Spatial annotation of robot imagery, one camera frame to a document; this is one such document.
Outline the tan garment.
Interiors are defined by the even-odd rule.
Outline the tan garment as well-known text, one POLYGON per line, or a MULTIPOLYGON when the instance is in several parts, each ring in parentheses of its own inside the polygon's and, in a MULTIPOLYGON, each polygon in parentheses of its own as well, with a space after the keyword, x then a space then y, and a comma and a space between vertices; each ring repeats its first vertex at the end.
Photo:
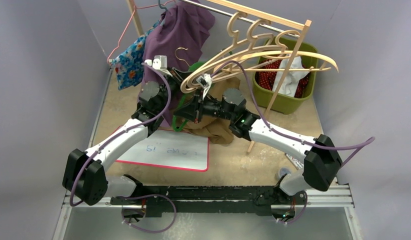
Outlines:
MULTIPOLYGON (((240 82, 240 79, 237 77, 220 81, 211 87, 208 94, 220 101, 226 89, 239 89, 240 82)), ((197 136, 208 137, 213 144, 228 145, 234 140, 234 135, 229 130, 229 124, 229 120, 203 116, 199 123, 188 121, 183 127, 183 131, 197 136)))

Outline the red polka dot skirt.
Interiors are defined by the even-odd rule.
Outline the red polka dot skirt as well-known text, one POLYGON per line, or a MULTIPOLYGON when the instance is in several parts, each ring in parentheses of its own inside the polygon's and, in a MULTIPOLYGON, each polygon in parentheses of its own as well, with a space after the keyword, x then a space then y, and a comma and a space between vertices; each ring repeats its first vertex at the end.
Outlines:
MULTIPOLYGON (((279 59, 275 62, 265 65, 263 68, 267 70, 268 69, 278 69, 281 61, 282 59, 279 59)), ((272 91, 272 87, 274 85, 274 79, 276 77, 277 71, 259 71, 257 73, 258 73, 258 77, 256 79, 256 82, 258 83, 258 85, 264 89, 272 91)), ((310 73, 299 81, 294 98, 302 98, 305 87, 307 86, 309 82, 309 75, 310 73)))

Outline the green plastic hanger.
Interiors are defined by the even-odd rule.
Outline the green plastic hanger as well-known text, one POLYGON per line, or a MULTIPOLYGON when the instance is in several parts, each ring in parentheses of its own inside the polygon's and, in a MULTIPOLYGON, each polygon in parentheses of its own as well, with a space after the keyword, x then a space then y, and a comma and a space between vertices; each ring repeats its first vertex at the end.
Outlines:
POLYGON ((171 126, 175 132, 181 132, 187 122, 190 121, 190 113, 189 113, 189 99, 187 97, 191 97, 191 94, 183 94, 179 103, 175 109, 175 113, 172 116, 171 126))

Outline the white garment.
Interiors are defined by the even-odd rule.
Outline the white garment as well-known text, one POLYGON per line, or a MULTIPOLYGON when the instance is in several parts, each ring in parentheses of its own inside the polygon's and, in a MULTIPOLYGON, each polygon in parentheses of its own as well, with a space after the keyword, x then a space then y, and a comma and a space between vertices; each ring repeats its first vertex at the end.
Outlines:
MULTIPOLYGON (((289 59, 283 59, 278 69, 284 70, 286 68, 288 61, 289 59)), ((301 71, 289 71, 285 76, 278 93, 289 97, 294 97, 300 80, 305 78, 309 74, 309 71, 304 70, 302 58, 300 56, 297 56, 293 59, 293 62, 291 63, 289 69, 301 69, 301 71)), ((278 71, 276 73, 272 86, 273 92, 277 89, 277 86, 282 78, 283 73, 284 71, 278 71)))

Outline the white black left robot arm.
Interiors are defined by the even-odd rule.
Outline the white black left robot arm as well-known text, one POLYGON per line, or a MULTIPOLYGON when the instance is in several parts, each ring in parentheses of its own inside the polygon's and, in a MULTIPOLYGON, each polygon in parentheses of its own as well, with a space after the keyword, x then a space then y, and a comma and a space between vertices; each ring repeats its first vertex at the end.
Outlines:
POLYGON ((141 88, 136 111, 116 132, 86 150, 73 150, 67 158, 62 185, 70 192, 69 204, 97 204, 104 197, 124 198, 138 204, 143 191, 130 176, 108 177, 107 170, 131 147, 152 135, 164 120, 171 100, 180 92, 182 81, 190 75, 174 67, 152 70, 161 82, 150 80, 141 88))

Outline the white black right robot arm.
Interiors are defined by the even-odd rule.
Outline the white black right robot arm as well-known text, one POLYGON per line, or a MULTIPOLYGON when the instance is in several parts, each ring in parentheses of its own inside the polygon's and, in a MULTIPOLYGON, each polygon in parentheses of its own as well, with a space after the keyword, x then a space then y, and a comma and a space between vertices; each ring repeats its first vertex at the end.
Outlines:
POLYGON ((342 160, 330 137, 296 134, 268 123, 247 110, 246 99, 236 88, 224 91, 220 100, 203 97, 197 90, 185 104, 177 107, 174 115, 199 123, 204 116, 229 120, 234 136, 262 143, 284 152, 303 163, 303 168, 279 180, 274 190, 275 199, 282 204, 298 192, 315 189, 326 192, 342 166, 342 160))

